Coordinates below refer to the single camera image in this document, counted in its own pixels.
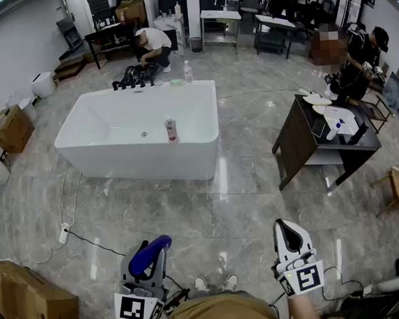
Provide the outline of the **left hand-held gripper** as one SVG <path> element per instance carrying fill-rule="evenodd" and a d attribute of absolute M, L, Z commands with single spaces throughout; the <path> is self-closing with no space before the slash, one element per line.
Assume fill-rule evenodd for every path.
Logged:
<path fill-rule="evenodd" d="M 153 261 L 143 251 L 149 241 L 132 247 L 122 259 L 120 289 L 114 294 L 116 319 L 159 319 L 167 300 L 163 279 L 167 251 L 162 249 Z"/>

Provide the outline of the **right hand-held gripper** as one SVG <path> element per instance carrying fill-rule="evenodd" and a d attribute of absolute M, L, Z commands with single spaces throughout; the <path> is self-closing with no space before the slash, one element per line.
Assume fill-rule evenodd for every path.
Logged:
<path fill-rule="evenodd" d="M 312 249 L 310 234 L 294 222 L 280 218 L 274 223 L 273 235 L 279 262 L 272 270 L 285 294 L 300 296 L 321 288 L 325 283 L 323 263 L 317 260 L 316 249 Z"/>

